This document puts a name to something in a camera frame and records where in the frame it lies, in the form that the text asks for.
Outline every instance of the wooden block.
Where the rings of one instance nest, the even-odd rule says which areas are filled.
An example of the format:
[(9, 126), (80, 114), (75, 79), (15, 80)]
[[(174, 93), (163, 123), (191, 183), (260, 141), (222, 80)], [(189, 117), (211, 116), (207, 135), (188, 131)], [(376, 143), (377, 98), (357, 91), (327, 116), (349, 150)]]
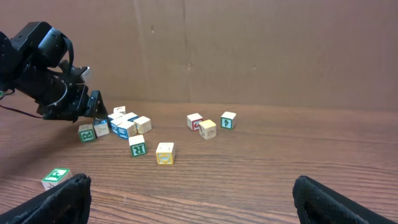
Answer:
[(97, 138), (109, 134), (108, 120), (95, 118), (94, 130)]
[(123, 122), (125, 122), (125, 121), (134, 121), (134, 120), (137, 119), (137, 118), (138, 118), (138, 115), (136, 115), (135, 113), (127, 113), (127, 114), (122, 115), (122, 116), (119, 117), (119, 118), (116, 118), (116, 119), (112, 120), (112, 121), (111, 121), (111, 128), (112, 128), (112, 131), (113, 131), (115, 134), (119, 134), (118, 126), (119, 126), (121, 123), (123, 123)]
[(199, 134), (204, 139), (211, 139), (217, 135), (217, 125), (211, 120), (202, 121), (199, 123)]
[(126, 107), (125, 106), (119, 106), (117, 108), (113, 108), (113, 113), (126, 114)]
[(131, 149), (131, 155), (133, 157), (147, 154), (147, 146), (145, 144), (144, 136), (138, 135), (129, 137), (129, 144)]
[(138, 115), (136, 115), (133, 112), (130, 112), (130, 113), (127, 113), (127, 114), (123, 115), (122, 118), (125, 121), (135, 121), (138, 118)]
[(137, 134), (137, 128), (135, 122), (124, 121), (118, 125), (119, 137), (123, 139), (129, 139)]
[(111, 128), (112, 128), (112, 131), (113, 131), (115, 134), (119, 135), (118, 126), (119, 126), (121, 123), (123, 123), (123, 121), (124, 121), (123, 116), (121, 116), (120, 118), (113, 119), (113, 120), (111, 121)]
[(83, 124), (79, 126), (79, 137), (82, 142), (95, 140), (93, 124)]
[(187, 116), (188, 127), (192, 131), (199, 130), (199, 123), (202, 121), (203, 121), (203, 118), (198, 113), (191, 114), (191, 115)]
[(156, 160), (160, 165), (173, 165), (175, 159), (174, 143), (161, 142), (156, 149)]
[(114, 119), (120, 118), (121, 116), (123, 116), (122, 113), (113, 113), (113, 114), (109, 114), (109, 115), (108, 115), (109, 122), (111, 122), (111, 121), (114, 120)]
[(221, 115), (221, 127), (233, 129), (236, 125), (236, 113), (225, 112)]
[(45, 190), (51, 189), (65, 180), (72, 177), (70, 169), (55, 168), (47, 176), (42, 179), (42, 184)]
[(152, 129), (150, 119), (142, 116), (134, 121), (137, 124), (137, 132), (140, 134), (147, 133)]

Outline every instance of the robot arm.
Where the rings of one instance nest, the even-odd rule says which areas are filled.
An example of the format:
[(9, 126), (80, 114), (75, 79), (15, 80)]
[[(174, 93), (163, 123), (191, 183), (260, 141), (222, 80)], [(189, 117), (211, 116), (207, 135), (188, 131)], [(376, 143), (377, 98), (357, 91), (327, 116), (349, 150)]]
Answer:
[[(69, 51), (69, 62), (61, 59)], [(0, 90), (35, 99), (44, 119), (75, 122), (108, 115), (98, 90), (88, 96), (89, 67), (74, 67), (72, 42), (46, 22), (28, 23), (14, 38), (0, 32)], [(62, 72), (48, 68), (60, 67)]]

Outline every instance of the toy block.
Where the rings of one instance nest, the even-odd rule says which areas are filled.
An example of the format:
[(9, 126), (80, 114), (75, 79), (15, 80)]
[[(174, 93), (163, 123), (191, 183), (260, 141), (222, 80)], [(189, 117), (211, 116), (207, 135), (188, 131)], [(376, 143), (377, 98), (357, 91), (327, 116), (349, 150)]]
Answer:
[(118, 130), (118, 126), (125, 122), (125, 121), (134, 121), (135, 119), (137, 119), (138, 116), (135, 113), (128, 113), (125, 115), (122, 115), (119, 118), (116, 118), (114, 120), (111, 121), (111, 128), (112, 131), (116, 134), (119, 134), (119, 130)]
[(109, 115), (108, 115), (109, 122), (111, 122), (111, 121), (114, 120), (114, 119), (120, 118), (121, 116), (123, 116), (122, 113), (113, 113), (113, 114), (109, 114)]
[(137, 134), (137, 128), (135, 122), (124, 121), (118, 125), (119, 137), (123, 139), (129, 139)]
[(226, 129), (233, 129), (236, 125), (236, 113), (225, 112), (221, 115), (221, 127)]
[(131, 155), (133, 157), (147, 154), (147, 146), (145, 144), (144, 136), (138, 135), (129, 137), (129, 144), (131, 149)]
[(117, 108), (113, 108), (113, 113), (126, 114), (126, 107), (125, 106), (119, 106)]
[(140, 117), (134, 121), (137, 125), (137, 132), (140, 134), (147, 133), (152, 129), (152, 125), (150, 124), (150, 119), (147, 117)]
[(72, 177), (70, 169), (55, 168), (47, 176), (42, 179), (42, 184), (45, 190), (51, 189), (65, 180)]
[(217, 135), (217, 125), (211, 120), (202, 121), (199, 123), (199, 134), (204, 139), (211, 139)]
[(82, 142), (95, 140), (93, 124), (83, 124), (79, 126), (79, 137)]
[(113, 131), (115, 134), (119, 134), (118, 126), (119, 126), (121, 123), (123, 123), (123, 121), (124, 121), (123, 116), (121, 116), (120, 118), (113, 119), (113, 120), (111, 121), (111, 128), (112, 128), (112, 131)]
[(198, 113), (191, 114), (191, 115), (187, 116), (188, 127), (192, 131), (199, 130), (199, 123), (201, 123), (202, 121), (203, 121), (203, 118)]
[(97, 137), (109, 134), (108, 120), (107, 119), (94, 119), (94, 130)]
[(138, 118), (138, 115), (136, 115), (133, 112), (127, 113), (125, 115), (123, 115), (123, 119), (125, 121), (135, 121)]
[(156, 160), (160, 165), (173, 165), (175, 158), (174, 143), (161, 142), (156, 149)]

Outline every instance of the brown cardboard backdrop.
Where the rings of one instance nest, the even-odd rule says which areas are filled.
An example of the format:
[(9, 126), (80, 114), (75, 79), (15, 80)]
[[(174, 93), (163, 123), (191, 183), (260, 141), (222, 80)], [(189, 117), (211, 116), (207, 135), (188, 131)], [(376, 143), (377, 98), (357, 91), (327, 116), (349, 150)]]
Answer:
[(5, 0), (47, 21), (105, 98), (398, 109), (396, 0)]

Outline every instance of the wooden floor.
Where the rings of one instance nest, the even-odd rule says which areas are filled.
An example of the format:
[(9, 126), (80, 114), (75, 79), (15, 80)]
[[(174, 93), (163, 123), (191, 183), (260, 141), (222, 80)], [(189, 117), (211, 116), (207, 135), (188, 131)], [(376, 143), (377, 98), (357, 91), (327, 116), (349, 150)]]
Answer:
[[(0, 102), (33, 113), (21, 96)], [(299, 223), (292, 187), (300, 175), (323, 183), (398, 222), (398, 113), (256, 105), (108, 101), (147, 116), (149, 152), (132, 158), (127, 140), (110, 134), (80, 142), (72, 124), (0, 108), (0, 213), (42, 193), (55, 167), (92, 178), (90, 223)], [(187, 127), (200, 113), (220, 123), (237, 113), (234, 130), (204, 140)], [(155, 150), (174, 142), (173, 166)]]

